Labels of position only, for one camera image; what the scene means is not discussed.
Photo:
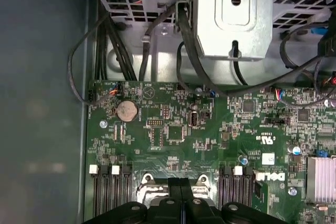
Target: motherboard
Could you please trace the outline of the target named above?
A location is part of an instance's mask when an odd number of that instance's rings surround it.
[[[88,109],[85,219],[128,201],[149,206],[187,177],[219,209],[235,201],[288,223],[336,223],[336,108],[280,103],[274,88],[219,97],[204,86],[95,81]],[[227,90],[229,86],[220,86]],[[289,103],[314,89],[282,88]]]

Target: screw hole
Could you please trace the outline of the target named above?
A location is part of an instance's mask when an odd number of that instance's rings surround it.
[[[234,6],[238,6],[240,5],[242,1],[241,0],[231,0],[231,3],[234,5]]]

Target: cable clip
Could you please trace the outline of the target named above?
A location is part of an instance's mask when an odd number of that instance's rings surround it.
[[[141,38],[141,42],[142,42],[142,43],[150,43],[150,42],[151,42],[151,36],[150,36],[150,35],[144,35],[144,36]]]

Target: aluminum heatsink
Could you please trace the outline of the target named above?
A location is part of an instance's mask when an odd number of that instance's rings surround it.
[[[336,159],[309,157],[307,170],[307,199],[313,202],[335,202]]]

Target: black cable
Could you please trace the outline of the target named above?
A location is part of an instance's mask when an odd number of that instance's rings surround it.
[[[114,21],[112,20],[112,18],[110,18],[108,21],[109,21],[110,27],[112,29],[111,30],[112,31],[111,36],[113,36],[114,40],[116,41],[116,43],[119,47],[120,54],[124,58],[124,62],[125,62],[125,65],[126,65],[126,68],[127,68],[128,72],[129,72],[130,78],[131,78],[132,81],[137,81],[136,75],[135,75],[135,72],[134,72],[134,69],[133,69],[133,66],[132,66],[132,62],[130,60],[131,56],[129,55],[128,51],[126,50],[126,47],[125,47],[124,43],[122,42],[122,40],[121,40],[121,38],[120,38],[120,36],[117,32],[117,28],[116,28],[116,25],[115,25]]]
[[[172,5],[168,7],[168,9],[163,12],[158,18],[156,18],[148,27],[148,29],[145,32],[145,36],[151,36],[154,28],[164,22],[167,18],[169,18],[173,13],[176,11],[175,5]],[[143,48],[142,48],[142,62],[140,66],[140,71],[139,71],[139,81],[143,81],[145,74],[146,74],[146,68],[148,64],[148,57],[150,54],[150,49],[151,49],[151,44],[150,42],[144,42],[143,43]]]
[[[238,61],[233,62],[233,68],[235,70],[235,73],[236,73],[236,76],[237,76],[238,80],[242,83],[242,85],[248,85],[247,82],[245,81],[241,71],[240,71]]]
[[[183,78],[181,76],[181,65],[182,65],[182,55],[181,55],[181,50],[182,47],[184,46],[184,42],[181,42],[177,48],[177,53],[176,53],[176,75],[177,75],[177,80],[179,81],[179,84],[182,86],[182,88],[192,94],[195,95],[205,95],[204,92],[195,92],[195,90],[191,89],[188,87],[188,85],[183,81]]]
[[[322,94],[320,88],[319,88],[319,85],[318,85],[318,81],[317,81],[317,77],[318,77],[318,74],[320,72],[320,68],[321,68],[321,64],[322,64],[322,61],[323,59],[325,58],[322,57],[317,63],[316,63],[316,66],[315,66],[315,70],[314,70],[314,88],[315,88],[315,91],[316,91],[316,95],[319,96],[319,97],[322,97],[321,99],[315,101],[315,102],[310,102],[310,103],[306,103],[306,104],[293,104],[293,103],[289,103],[289,102],[286,102],[284,100],[280,100],[281,103],[289,106],[289,107],[294,107],[294,108],[306,108],[306,107],[310,107],[310,106],[314,106],[314,105],[317,105],[317,104],[320,104],[320,103],[324,103],[324,101],[326,99],[329,99],[330,96],[332,94],[334,94],[336,92],[336,87],[333,88],[327,95],[324,95]]]
[[[101,26],[101,28],[101,79],[107,80],[107,37],[105,27]]]
[[[98,3],[98,19],[100,19],[104,15],[104,7]],[[104,26],[99,26],[97,28],[97,39],[96,39],[96,57],[95,57],[95,63],[94,63],[94,79],[99,80],[99,77],[101,76],[101,79],[103,80],[103,72],[102,72],[102,30],[104,29]]]
[[[320,86],[318,85],[317,78],[318,78],[318,75],[319,75],[319,72],[320,72],[320,69],[321,69],[321,65],[322,65],[322,62],[323,62],[324,58],[322,58],[319,62],[317,62],[316,66],[315,66],[315,71],[314,71],[314,88],[315,88],[315,92],[316,92],[316,95],[322,97],[321,100],[323,100],[323,101],[325,99],[329,100],[330,99],[330,95],[334,94],[334,92],[336,91],[336,87],[335,87],[327,95],[324,95],[321,92]]]
[[[77,49],[79,48],[79,46],[83,43],[83,41],[85,41],[94,31],[95,29],[97,29],[97,27],[103,23],[108,17],[110,16],[109,13],[106,13],[104,14],[104,16],[101,17],[101,19],[99,19],[98,21],[96,21],[96,23],[94,24],[94,26],[86,32],[86,34],[84,34],[84,36],[75,44],[75,46],[71,49],[70,53],[69,53],[69,56],[68,56],[68,64],[67,64],[67,72],[68,72],[68,79],[69,79],[69,82],[70,82],[70,86],[71,86],[71,89],[74,93],[74,95],[76,96],[76,98],[82,102],[83,104],[85,105],[98,105],[100,104],[101,102],[107,100],[109,97],[110,97],[110,94],[106,94],[106,95],[103,95],[99,100],[97,101],[93,101],[93,102],[89,102],[89,101],[86,101],[84,100],[77,88],[76,88],[76,85],[75,85],[75,81],[73,79],[73,75],[72,75],[72,59],[74,58],[74,54],[75,52],[77,51]]]
[[[120,65],[121,72],[124,75],[125,80],[130,81],[131,80],[130,74],[129,74],[128,69],[126,67],[124,57],[122,56],[122,54],[119,50],[118,44],[117,44],[116,40],[114,39],[113,27],[112,27],[111,22],[109,20],[105,20],[105,28],[106,28],[107,34],[110,37],[115,55],[117,56],[117,60],[118,60],[118,63]]]
[[[300,72],[302,72],[303,69],[315,64],[317,61],[319,61],[322,57],[321,56],[316,56],[314,58],[312,58],[311,60],[307,61],[306,63],[304,63],[302,66],[296,68],[295,70],[283,74],[282,76],[279,76],[277,78],[274,78],[272,80],[260,83],[258,85],[254,85],[251,86],[249,88],[245,88],[245,89],[238,89],[238,90],[226,90],[226,91],[222,91],[220,90],[217,85],[215,85],[211,79],[209,78],[209,76],[207,75],[207,73],[204,71],[201,62],[199,61],[200,59],[198,58],[198,54],[197,54],[197,50],[195,47],[195,41],[193,38],[193,33],[191,31],[191,28],[189,26],[189,21],[186,15],[186,11],[184,10],[184,8],[180,7],[178,9],[179,11],[179,27],[180,27],[180,31],[185,43],[185,49],[187,51],[188,57],[190,59],[191,64],[193,65],[198,77],[203,80],[204,84],[214,90],[216,93],[218,93],[221,96],[227,97],[227,96],[235,96],[235,95],[241,95],[241,94],[245,94],[245,93],[250,93],[250,92],[256,92],[260,89],[263,89],[265,87],[269,87],[287,77],[291,77],[294,76]]]
[[[101,56],[100,56],[100,40],[99,40],[99,30],[97,31],[97,40],[96,40],[96,56],[94,63],[94,79],[99,80],[100,70],[101,70]]]
[[[312,23],[312,24],[308,24],[308,25],[304,25],[304,26],[300,26],[296,29],[294,29],[293,31],[291,31],[290,33],[288,33],[285,38],[282,40],[281,44],[280,44],[280,56],[282,61],[284,62],[286,68],[290,68],[290,69],[295,69],[298,66],[289,58],[287,52],[286,52],[286,43],[287,41],[289,41],[290,37],[297,33],[298,31],[301,30],[306,30],[306,29],[311,29],[311,28],[319,28],[319,27],[325,27],[327,26],[328,23]],[[303,74],[305,74],[310,80],[313,80],[313,74],[310,73],[307,70],[304,70],[302,72]]]
[[[237,59],[236,61],[233,62],[233,68],[235,70],[236,76],[242,85],[247,85],[247,82],[245,81],[239,68],[239,62],[238,62],[239,49],[238,49],[238,42],[236,40],[232,42],[232,48],[233,48],[233,58]]]

